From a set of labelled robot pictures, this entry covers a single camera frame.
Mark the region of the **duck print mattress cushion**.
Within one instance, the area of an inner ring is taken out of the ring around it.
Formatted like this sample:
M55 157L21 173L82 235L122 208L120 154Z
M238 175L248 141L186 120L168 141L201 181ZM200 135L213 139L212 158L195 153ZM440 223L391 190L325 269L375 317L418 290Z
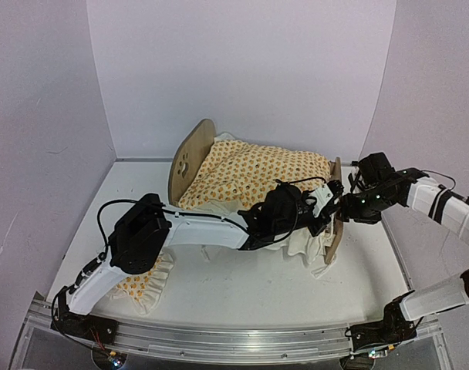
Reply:
M191 173L194 179L173 205L183 210L229 215L249 210L276 188L276 180L299 183L312 190L331 178L331 162L323 155L291 151L277 146L259 146L235 139L228 133L214 138L207 156Z

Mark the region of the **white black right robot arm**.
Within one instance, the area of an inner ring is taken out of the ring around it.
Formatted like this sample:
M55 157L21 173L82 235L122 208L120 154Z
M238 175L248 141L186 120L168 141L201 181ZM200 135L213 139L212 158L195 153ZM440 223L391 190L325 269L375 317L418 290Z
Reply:
M371 153L353 162L350 192L339 203L343 221L375 224L392 207L416 215L426 232L413 229L410 242L436 241L435 231L456 237L469 248L469 196L456 193L435 179L431 170L397 170L385 153ZM355 354L380 352L417 336L425 317L469 306L469 266L425 288L408 291L386 304L378 321L351 325L346 335Z

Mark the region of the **duck print small pillow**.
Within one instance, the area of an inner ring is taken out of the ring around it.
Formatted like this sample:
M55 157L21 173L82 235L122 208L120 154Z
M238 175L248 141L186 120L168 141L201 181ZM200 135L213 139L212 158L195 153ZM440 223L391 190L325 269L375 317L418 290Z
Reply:
M138 315L148 315L155 309L166 287L167 279L174 268L170 253L160 252L153 267L142 273L125 277L110 290L110 300L129 302Z

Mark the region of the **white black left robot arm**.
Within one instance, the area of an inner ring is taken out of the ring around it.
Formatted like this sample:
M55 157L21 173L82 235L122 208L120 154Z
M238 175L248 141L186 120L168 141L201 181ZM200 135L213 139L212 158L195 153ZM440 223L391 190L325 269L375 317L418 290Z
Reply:
M104 236L103 249L53 298L51 327L67 338L111 344L117 322L93 315L93 307L123 279L151 270L165 247L204 244L256 251L287 241L303 228L316 237L331 223L342 193L338 180L305 191L279 181L264 201L238 211L240 222L168 210L156 193L130 200L132 207L115 223L112 234Z

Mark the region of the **wooden striped pet bed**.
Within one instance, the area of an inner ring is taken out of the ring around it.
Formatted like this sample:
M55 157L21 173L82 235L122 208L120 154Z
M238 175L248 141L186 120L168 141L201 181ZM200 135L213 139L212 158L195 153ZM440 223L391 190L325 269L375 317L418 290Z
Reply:
M187 188L194 181L204 159L209 154L216 137L215 124L211 119L201 120L183 140L174 155L168 180L169 204L177 207ZM340 157L330 161L330 179L342 180L342 161ZM325 247L324 261L330 265L334 261L336 251L342 239L343 223L333 221L333 240Z

